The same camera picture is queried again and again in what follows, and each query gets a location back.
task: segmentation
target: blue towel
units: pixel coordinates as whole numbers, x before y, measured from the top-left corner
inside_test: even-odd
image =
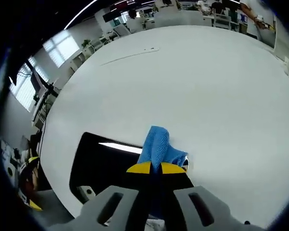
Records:
[[[144,142],[138,164],[151,161],[155,172],[161,162],[182,166],[187,153],[174,149],[169,144],[169,133],[162,127],[152,126]]]

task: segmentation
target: potted plant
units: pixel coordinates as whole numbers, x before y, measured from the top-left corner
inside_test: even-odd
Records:
[[[82,47],[85,48],[87,45],[90,44],[90,40],[89,39],[85,39],[82,43]]]

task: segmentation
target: window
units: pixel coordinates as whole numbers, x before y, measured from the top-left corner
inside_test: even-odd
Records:
[[[40,66],[37,65],[36,60],[33,57],[30,57],[28,61],[35,68],[37,73],[44,79],[46,82],[49,80],[48,76],[42,70]],[[10,91],[15,96],[15,98],[24,106],[28,111],[35,95],[34,87],[31,83],[31,73],[32,71],[27,64],[24,64],[17,74],[16,86],[11,83]]]
[[[57,67],[79,50],[79,46],[67,30],[53,36],[43,47]]]
[[[130,18],[130,17],[129,17],[129,12],[128,12],[128,11],[122,12],[122,13],[121,13],[121,17],[122,17],[123,23],[126,23],[126,22],[128,21],[128,19]],[[140,14],[139,14],[138,11],[136,12],[136,17],[137,17],[137,18],[140,18]]]

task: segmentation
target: desk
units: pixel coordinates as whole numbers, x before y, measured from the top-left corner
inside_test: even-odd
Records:
[[[73,69],[73,71],[76,71],[85,61],[85,55],[82,53],[82,51],[79,51],[78,55],[76,55],[70,63],[71,68]]]
[[[265,48],[229,30],[170,26],[99,49],[47,117],[41,165],[62,204],[80,214],[69,176],[84,132],[143,145],[158,125],[189,153],[195,185],[267,226],[289,200],[289,78]]]
[[[204,15],[203,16],[204,19],[214,19],[213,15]]]
[[[41,96],[41,98],[39,99],[37,105],[35,106],[33,114],[32,114],[32,119],[31,119],[32,126],[35,126],[39,120],[41,120],[41,123],[44,123],[46,114],[42,113],[41,110],[49,95],[50,95],[50,92],[46,90]]]
[[[147,30],[155,28],[154,18],[146,18],[145,26]]]

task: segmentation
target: ceiling light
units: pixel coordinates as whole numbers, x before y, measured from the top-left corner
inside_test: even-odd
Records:
[[[118,144],[118,143],[98,143],[98,144],[101,144],[110,148],[120,149],[120,150],[127,151],[130,153],[141,154],[142,152],[142,148],[134,148],[134,147]]]
[[[127,1],[127,0],[119,1],[119,2],[115,3],[115,5],[118,5],[118,4],[120,4],[121,2],[124,2],[124,1]]]
[[[237,3],[237,4],[240,4],[240,2],[238,2],[238,1],[235,1],[235,0],[230,0],[230,1],[233,1],[233,2],[235,2],[235,3]]]
[[[82,12],[84,12],[88,7],[90,7],[93,3],[95,3],[97,0],[93,0],[92,2],[90,2],[87,6],[85,6],[81,11],[79,11],[78,14],[76,14],[76,16],[64,27],[64,30],[66,30],[69,25],[71,25],[71,23],[79,16],[81,15]]]
[[[141,3],[141,4],[145,5],[145,4],[148,4],[148,3],[151,3],[151,2],[155,2],[155,1],[148,1],[148,2],[145,2],[145,3]]]

